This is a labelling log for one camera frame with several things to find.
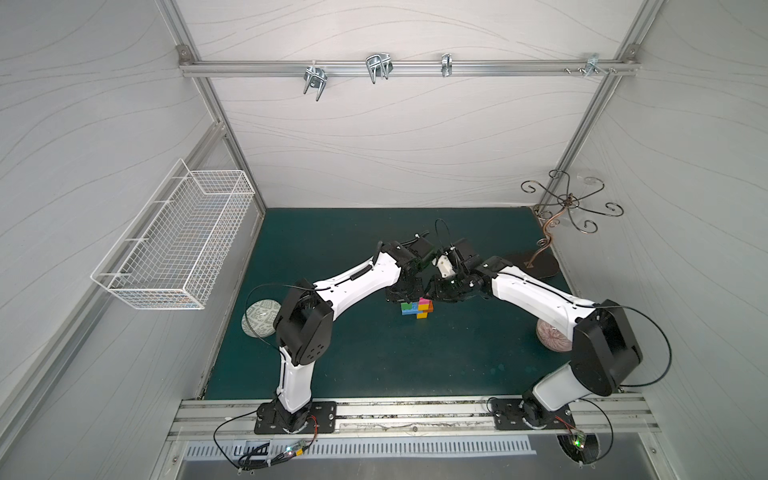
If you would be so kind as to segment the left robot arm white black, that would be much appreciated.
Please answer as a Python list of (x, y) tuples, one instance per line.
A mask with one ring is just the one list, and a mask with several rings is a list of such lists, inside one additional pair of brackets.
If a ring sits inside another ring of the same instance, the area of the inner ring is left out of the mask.
[(334, 321), (382, 289), (396, 302), (418, 299), (423, 295), (419, 273), (429, 266), (434, 252), (434, 245), (422, 236), (404, 243), (380, 242), (372, 257), (339, 275), (293, 284), (273, 322), (279, 383), (274, 398), (258, 407), (255, 430), (302, 431), (312, 414), (314, 364), (330, 346)]

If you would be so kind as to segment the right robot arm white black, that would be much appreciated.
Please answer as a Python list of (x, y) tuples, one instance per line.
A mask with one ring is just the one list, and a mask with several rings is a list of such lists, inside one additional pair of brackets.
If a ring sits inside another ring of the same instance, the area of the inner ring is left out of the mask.
[(643, 352), (627, 311), (650, 321), (668, 352), (657, 378), (633, 386), (654, 385), (671, 369), (673, 350), (668, 336), (638, 309), (609, 299), (595, 302), (576, 297), (498, 256), (466, 266), (443, 254), (428, 265), (435, 269), (426, 287), (429, 298), (455, 303), (473, 294), (491, 296), (536, 316), (571, 343), (569, 360), (522, 394), (518, 410), (531, 429), (546, 428), (558, 410), (576, 400), (591, 394), (609, 397), (629, 386), (625, 380), (643, 362)]

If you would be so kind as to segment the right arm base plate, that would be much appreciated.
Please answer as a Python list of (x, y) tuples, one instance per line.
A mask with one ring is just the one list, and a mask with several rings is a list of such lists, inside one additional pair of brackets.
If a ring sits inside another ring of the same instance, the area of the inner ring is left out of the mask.
[(494, 428), (500, 431), (567, 430), (575, 426), (567, 407), (549, 411), (535, 399), (490, 397), (485, 408), (491, 415)]

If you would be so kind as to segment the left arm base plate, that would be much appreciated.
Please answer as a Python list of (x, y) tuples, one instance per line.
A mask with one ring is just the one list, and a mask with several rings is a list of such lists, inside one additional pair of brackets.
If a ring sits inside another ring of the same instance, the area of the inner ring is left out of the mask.
[(278, 399), (262, 403), (256, 411), (255, 434), (333, 433), (337, 403), (310, 401), (296, 412), (289, 412)]

